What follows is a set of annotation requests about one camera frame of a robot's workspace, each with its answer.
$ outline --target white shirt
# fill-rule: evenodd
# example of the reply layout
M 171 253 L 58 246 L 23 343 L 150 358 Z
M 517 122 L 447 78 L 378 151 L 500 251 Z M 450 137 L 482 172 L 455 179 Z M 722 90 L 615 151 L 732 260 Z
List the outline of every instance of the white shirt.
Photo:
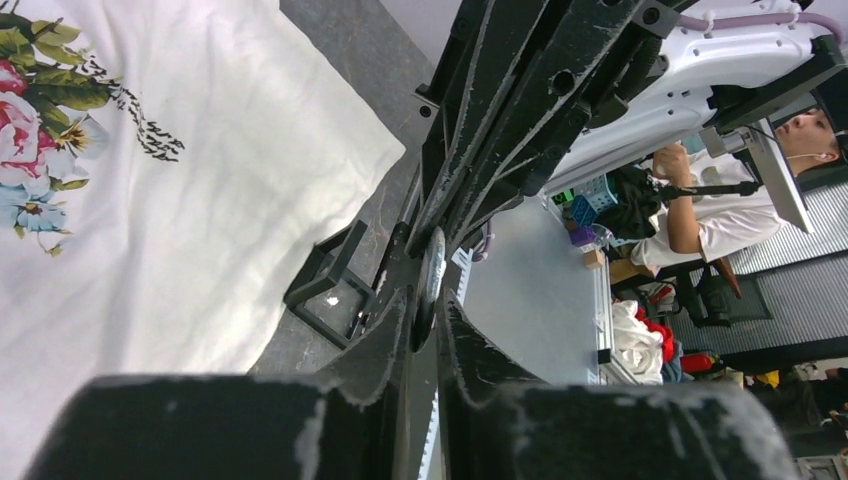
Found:
M 689 156 L 693 183 L 733 185 L 754 180 L 745 165 L 732 155 L 712 158 L 706 150 Z M 700 253 L 674 253 L 669 246 L 667 211 L 659 215 L 659 232 L 639 242 L 630 259 L 636 265 L 667 267 L 702 259 L 712 262 L 743 248 L 768 240 L 783 227 L 764 187 L 748 197 L 739 195 L 693 197 L 695 218 L 701 226 Z

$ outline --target white fabric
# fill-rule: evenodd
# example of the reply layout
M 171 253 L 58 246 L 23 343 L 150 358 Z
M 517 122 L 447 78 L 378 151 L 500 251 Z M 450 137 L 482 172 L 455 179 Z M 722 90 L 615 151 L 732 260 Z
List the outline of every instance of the white fabric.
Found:
M 43 49 L 87 55 L 77 73 L 96 70 L 92 60 L 107 72 L 58 87 L 71 74 L 33 74 L 16 96 L 18 74 L 0 61 L 0 110 L 14 114 L 0 114 L 0 138 L 29 139 L 0 146 L 20 157 L 0 158 L 0 478 L 10 479 L 96 374 L 245 372 L 312 245 L 352 221 L 404 149 L 272 0 L 3 4 L 45 22 L 34 30 L 62 19 L 39 37 L 32 68 L 53 68 Z M 73 28 L 82 33 L 65 43 Z M 23 65 L 33 51 L 20 38 Z M 107 79 L 129 93 L 86 106 L 99 91 L 88 82 Z M 19 98 L 42 102 L 36 130 Z M 80 119 L 88 143 L 59 135 L 63 115 Z M 10 122 L 18 137 L 2 130 Z M 49 125 L 53 140 L 26 137 Z
M 638 308 L 632 300 L 612 305 L 613 345 L 639 383 L 662 384 L 663 336 L 636 318 Z
M 689 161 L 695 185 L 732 185 L 754 179 L 732 155 L 712 158 L 704 150 L 690 155 Z M 765 188 L 748 197 L 694 197 L 693 206 L 701 225 L 701 246 L 707 262 L 768 240 L 784 225 Z M 702 258 L 699 253 L 679 254 L 671 250 L 665 213 L 659 216 L 659 232 L 634 247 L 630 259 L 636 265 L 666 267 Z

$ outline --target blue flower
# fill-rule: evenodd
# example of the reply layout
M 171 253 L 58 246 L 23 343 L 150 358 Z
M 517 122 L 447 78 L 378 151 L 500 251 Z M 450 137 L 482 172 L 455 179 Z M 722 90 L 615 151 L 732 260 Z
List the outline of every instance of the blue flower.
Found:
M 11 228 L 18 223 L 18 214 L 30 196 L 23 187 L 0 185 L 0 227 Z
M 58 232 L 67 221 L 65 212 L 58 206 L 49 204 L 53 192 L 50 191 L 38 198 L 31 198 L 18 213 L 18 225 L 30 232 Z

